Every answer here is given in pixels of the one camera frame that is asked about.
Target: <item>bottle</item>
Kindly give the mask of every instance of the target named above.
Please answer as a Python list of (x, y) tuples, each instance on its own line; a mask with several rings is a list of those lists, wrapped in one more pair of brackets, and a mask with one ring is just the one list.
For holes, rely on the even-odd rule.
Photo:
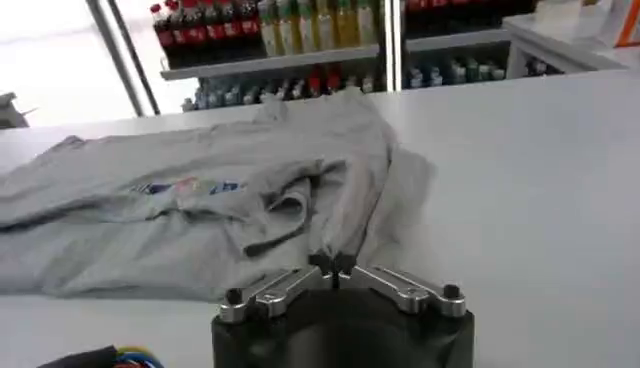
[(474, 58), (467, 59), (467, 82), (478, 81), (478, 62)]
[(501, 69), (501, 68), (495, 68), (491, 72), (491, 79), (493, 80), (503, 80), (505, 76), (506, 76), (506, 73), (504, 69)]
[(320, 50), (338, 47), (338, 26), (335, 13), (329, 8), (328, 0), (318, 0), (318, 33)]
[(176, 66), (186, 66), (191, 63), (191, 50), (187, 44), (186, 30), (182, 25), (183, 13), (178, 3), (169, 2), (168, 4), (171, 13), (167, 19), (169, 20), (169, 27), (175, 42), (174, 64), (176, 64)]
[(358, 34), (361, 45), (371, 45), (378, 42), (370, 0), (358, 0)]
[(327, 78), (327, 92), (334, 94), (340, 90), (340, 75), (331, 73)]
[(465, 84), (467, 83), (467, 68), (461, 65), (455, 65), (453, 67), (453, 84)]
[(243, 56), (242, 25), (238, 17), (238, 11), (231, 0), (219, 0), (219, 2), (227, 45), (225, 56), (226, 59), (236, 59)]
[(276, 92), (276, 98), (280, 101), (286, 101), (289, 99), (289, 89), (291, 88), (291, 80), (285, 79)]
[(449, 0), (431, 0), (429, 8), (429, 16), (434, 22), (432, 23), (432, 34), (445, 34), (448, 32), (448, 23), (451, 19), (449, 16)]
[(478, 66), (478, 81), (484, 82), (491, 79), (491, 69), (487, 64), (480, 64)]
[(340, 47), (354, 47), (358, 46), (360, 40), (358, 39), (358, 20), (351, 9), (349, 0), (338, 1), (338, 39), (340, 40)]
[(242, 19), (242, 43), (245, 55), (264, 57), (256, 0), (242, 0), (240, 18)]
[(262, 34), (264, 51), (269, 57), (282, 55), (282, 41), (280, 41), (280, 47), (278, 48), (275, 26), (269, 11), (269, 4), (263, 0), (258, 3), (258, 9), (260, 10), (260, 33)]
[(171, 59), (174, 54), (175, 42), (173, 40), (173, 34), (171, 33), (171, 27), (169, 26), (169, 20), (165, 14), (160, 11), (160, 4), (153, 4), (150, 8), (151, 16), (153, 17), (153, 29), (156, 32), (160, 46), (164, 50), (169, 65), (171, 65)]
[(267, 95), (269, 94), (273, 95), (275, 93), (276, 93), (276, 82), (269, 81), (269, 83), (267, 83), (267, 85), (262, 90), (262, 93), (260, 94), (260, 102), (265, 102)]
[(186, 41), (191, 49), (194, 63), (207, 61), (207, 30), (204, 24), (204, 14), (198, 7), (196, 0), (183, 0), (184, 17), (182, 24), (186, 30)]
[(251, 88), (249, 88), (247, 93), (242, 98), (242, 103), (244, 103), (245, 105), (253, 105), (257, 103), (259, 93), (260, 93), (260, 87), (256, 85), (252, 86)]
[(304, 79), (300, 79), (298, 81), (298, 83), (296, 83), (296, 85), (291, 90), (291, 99), (292, 100), (301, 100), (301, 99), (303, 99), (305, 97), (304, 96), (305, 86), (306, 86), (306, 84), (305, 84)]
[(280, 36), (286, 55), (299, 54), (302, 51), (300, 40), (300, 24), (293, 16), (290, 0), (278, 0), (278, 15), (280, 16)]
[(223, 50), (227, 48), (224, 34), (224, 22), (220, 9), (213, 0), (203, 0), (204, 5), (204, 25), (207, 29), (209, 42), (209, 58), (217, 61), (223, 58)]
[(300, 9), (300, 38), (302, 52), (315, 52), (320, 45), (318, 22), (309, 0), (298, 0)]
[(367, 74), (364, 78), (362, 78), (362, 92), (372, 93), (373, 90), (374, 90), (373, 76), (370, 74)]
[(193, 104), (193, 100), (190, 98), (185, 98), (184, 102), (181, 105), (182, 112), (194, 111), (196, 110), (196, 105)]
[(309, 77), (309, 97), (316, 98), (322, 95), (320, 89), (320, 78), (316, 75)]
[(442, 76), (441, 75), (435, 75), (435, 76), (431, 76), (431, 87), (439, 87), (442, 85)]

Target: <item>store shelf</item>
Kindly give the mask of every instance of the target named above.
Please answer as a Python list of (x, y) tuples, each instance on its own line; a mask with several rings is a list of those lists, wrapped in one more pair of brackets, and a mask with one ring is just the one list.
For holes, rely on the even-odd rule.
[(407, 51), (430, 51), (453, 47), (474, 46), (509, 41), (509, 32), (504, 29), (457, 33), (446, 36), (425, 37), (407, 40)]
[(165, 80), (179, 80), (187, 78), (206, 78), (223, 75), (256, 72), (263, 70), (278, 70), (295, 66), (313, 65), (320, 63), (334, 63), (346, 60), (374, 58), (378, 55), (379, 46), (363, 46), (348, 49), (327, 50), (309, 54), (287, 55), (263, 59), (229, 62), (194, 66), (180, 69), (165, 69), (160, 75)]

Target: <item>bolt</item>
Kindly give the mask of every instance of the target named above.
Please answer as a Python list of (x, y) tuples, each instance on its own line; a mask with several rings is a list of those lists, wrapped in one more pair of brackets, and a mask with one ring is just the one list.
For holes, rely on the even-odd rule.
[(237, 305), (242, 303), (242, 291), (237, 288), (227, 290), (225, 295), (227, 298), (227, 303), (231, 305)]
[(447, 299), (460, 298), (460, 288), (457, 285), (447, 284), (443, 289), (444, 297)]

